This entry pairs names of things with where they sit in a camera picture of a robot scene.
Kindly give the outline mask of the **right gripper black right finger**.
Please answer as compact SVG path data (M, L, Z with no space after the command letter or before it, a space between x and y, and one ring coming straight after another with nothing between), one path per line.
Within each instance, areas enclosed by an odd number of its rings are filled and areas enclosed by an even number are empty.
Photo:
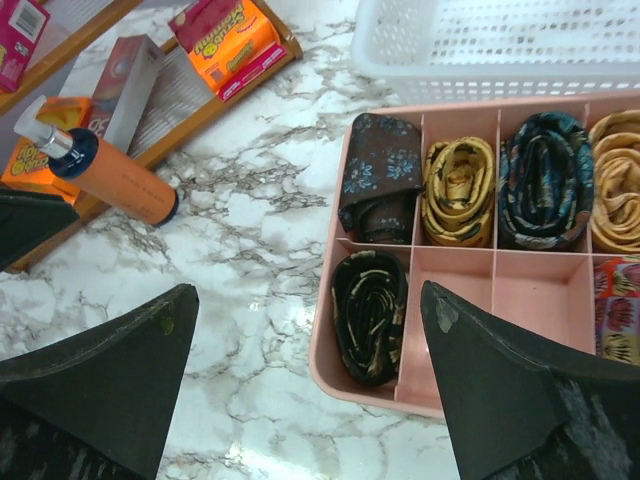
M639 369L427 281L421 315L463 479L636 479Z

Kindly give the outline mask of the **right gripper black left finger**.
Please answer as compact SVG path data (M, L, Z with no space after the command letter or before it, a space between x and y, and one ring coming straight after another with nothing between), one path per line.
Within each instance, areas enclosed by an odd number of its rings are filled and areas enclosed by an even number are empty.
M1 363L4 479L153 479L199 310L177 285Z

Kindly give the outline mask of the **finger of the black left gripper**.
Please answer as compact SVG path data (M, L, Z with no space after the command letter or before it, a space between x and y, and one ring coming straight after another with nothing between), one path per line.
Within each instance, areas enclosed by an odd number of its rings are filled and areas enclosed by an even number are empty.
M79 225L78 212L58 195L2 188L1 270L30 270Z

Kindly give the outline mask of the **black gold floral tie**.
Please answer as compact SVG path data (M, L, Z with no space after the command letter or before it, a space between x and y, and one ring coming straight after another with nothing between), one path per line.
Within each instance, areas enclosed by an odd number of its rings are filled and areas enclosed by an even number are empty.
M351 377L381 386L399 373L408 282L400 259L363 250L338 263L331 279L338 350Z

